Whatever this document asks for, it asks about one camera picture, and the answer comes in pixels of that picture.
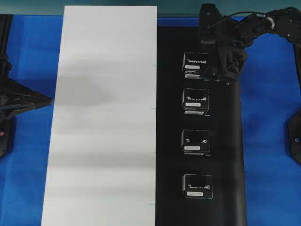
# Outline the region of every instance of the blue table surface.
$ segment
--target blue table surface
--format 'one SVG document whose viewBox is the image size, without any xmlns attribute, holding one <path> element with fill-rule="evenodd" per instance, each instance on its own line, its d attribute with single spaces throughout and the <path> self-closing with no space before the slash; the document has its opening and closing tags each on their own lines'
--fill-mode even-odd
<svg viewBox="0 0 301 226">
<path fill-rule="evenodd" d="M 15 16 L 8 41 L 10 77 L 52 98 L 62 24 L 61 16 Z M 159 18 L 158 25 L 198 20 Z M 293 47 L 263 35 L 247 52 L 240 82 L 248 225 L 300 226 L 301 165 L 289 155 L 286 132 L 301 107 Z M 12 151 L 0 159 L 0 226 L 41 224 L 52 114 L 53 105 L 16 117 Z"/>
</svg>

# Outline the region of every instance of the white panel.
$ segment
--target white panel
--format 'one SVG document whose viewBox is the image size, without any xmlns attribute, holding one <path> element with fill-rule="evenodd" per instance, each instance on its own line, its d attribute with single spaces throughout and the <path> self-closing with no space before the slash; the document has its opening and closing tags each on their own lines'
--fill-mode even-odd
<svg viewBox="0 0 301 226">
<path fill-rule="evenodd" d="M 154 226 L 157 7 L 67 6 L 43 226 Z"/>
</svg>

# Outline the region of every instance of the white label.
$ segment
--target white label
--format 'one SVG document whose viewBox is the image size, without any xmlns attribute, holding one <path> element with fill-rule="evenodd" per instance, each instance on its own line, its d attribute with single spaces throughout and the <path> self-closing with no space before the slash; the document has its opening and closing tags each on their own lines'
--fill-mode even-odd
<svg viewBox="0 0 301 226">
<path fill-rule="evenodd" d="M 186 79 L 201 79 L 199 74 L 185 74 Z"/>
<path fill-rule="evenodd" d="M 204 112 L 195 112 L 195 111 L 185 111 L 184 113 L 185 114 L 200 114 L 200 115 L 204 114 Z"/>
<path fill-rule="evenodd" d="M 200 146 L 185 146 L 184 150 L 201 150 Z"/>
<path fill-rule="evenodd" d="M 204 196 L 204 193 L 202 193 L 202 192 L 187 192 L 186 194 L 187 194 L 187 196 L 199 196 L 199 197 Z"/>
<path fill-rule="evenodd" d="M 200 69 L 200 66 L 198 65 L 185 65 L 185 68 L 186 69 Z"/>
<path fill-rule="evenodd" d="M 186 103 L 185 106 L 189 106 L 189 107 L 201 107 L 201 103 Z"/>
</svg>

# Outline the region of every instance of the black cable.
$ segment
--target black cable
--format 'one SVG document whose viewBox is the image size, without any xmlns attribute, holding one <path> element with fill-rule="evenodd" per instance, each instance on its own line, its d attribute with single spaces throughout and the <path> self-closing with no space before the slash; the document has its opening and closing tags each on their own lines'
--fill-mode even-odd
<svg viewBox="0 0 301 226">
<path fill-rule="evenodd" d="M 249 14 L 251 14 L 251 13 L 256 13 L 256 14 L 260 14 L 260 15 L 265 15 L 265 13 L 262 13 L 262 12 L 253 12 L 253 11 L 242 11 L 242 12 L 237 12 L 237 13 L 233 13 L 233 14 L 230 14 L 229 16 L 224 17 L 222 20 L 216 22 L 216 23 L 215 23 L 214 25 L 212 25 L 211 27 L 216 26 L 216 25 L 219 24 L 220 22 L 222 22 L 222 21 L 224 21 L 224 20 L 226 20 L 226 19 L 228 19 L 228 18 L 231 18 L 232 16 L 235 16 L 235 15 L 238 15 L 238 14 L 244 14 L 244 13 L 249 13 Z"/>
</svg>

